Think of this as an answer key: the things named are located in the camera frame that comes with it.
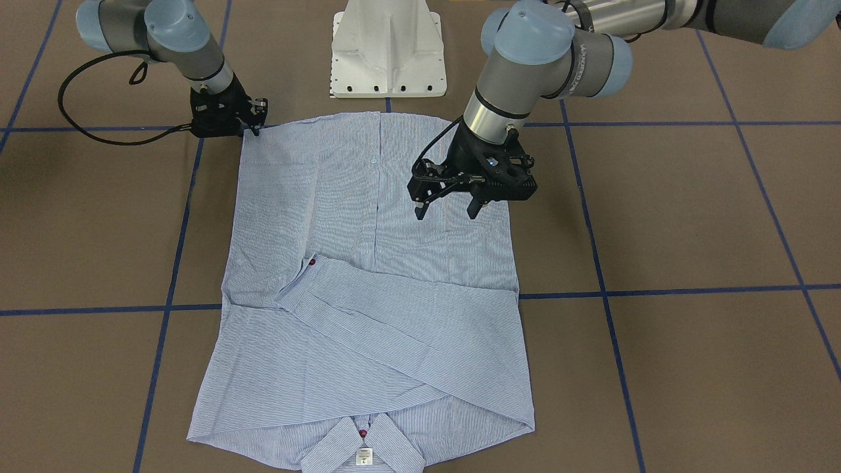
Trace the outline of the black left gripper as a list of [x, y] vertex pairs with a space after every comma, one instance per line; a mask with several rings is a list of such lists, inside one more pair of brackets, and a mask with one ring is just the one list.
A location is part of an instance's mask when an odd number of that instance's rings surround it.
[[411, 166], [407, 189], [415, 216], [423, 221], [434, 200], [468, 192], [466, 214], [476, 219], [488, 202], [528, 200], [537, 191], [534, 158], [522, 148], [515, 128], [503, 142], [487, 143], [462, 121], [453, 121], [420, 152]]

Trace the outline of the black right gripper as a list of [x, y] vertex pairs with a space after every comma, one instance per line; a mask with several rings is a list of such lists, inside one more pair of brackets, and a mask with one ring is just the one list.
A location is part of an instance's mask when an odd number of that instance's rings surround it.
[[247, 129], [259, 137], [269, 110], [267, 99], [253, 99], [241, 84], [216, 94], [192, 91], [190, 105], [189, 131], [198, 138], [244, 137]]

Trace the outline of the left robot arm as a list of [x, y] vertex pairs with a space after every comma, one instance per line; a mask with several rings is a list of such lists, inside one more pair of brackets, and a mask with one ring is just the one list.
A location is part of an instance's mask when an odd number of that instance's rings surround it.
[[796, 50], [839, 19], [838, 1], [518, 1], [486, 19], [486, 65], [436, 164], [421, 152], [409, 197], [417, 219], [452, 192], [467, 192], [474, 219], [491, 202], [528, 200], [534, 159], [519, 134], [539, 99], [603, 98], [633, 71], [630, 42], [658, 30], [692, 29]]

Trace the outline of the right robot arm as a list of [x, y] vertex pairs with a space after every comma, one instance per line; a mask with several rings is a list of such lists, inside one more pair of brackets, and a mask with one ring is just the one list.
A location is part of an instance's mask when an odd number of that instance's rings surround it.
[[268, 101], [253, 99], [192, 1], [86, 1], [76, 10], [82, 40], [102, 56], [75, 69], [60, 85], [61, 104], [72, 79], [111, 58], [137, 57], [141, 65], [129, 79], [137, 85], [152, 63], [171, 63], [189, 83], [192, 119], [168, 129], [198, 138], [259, 135]]

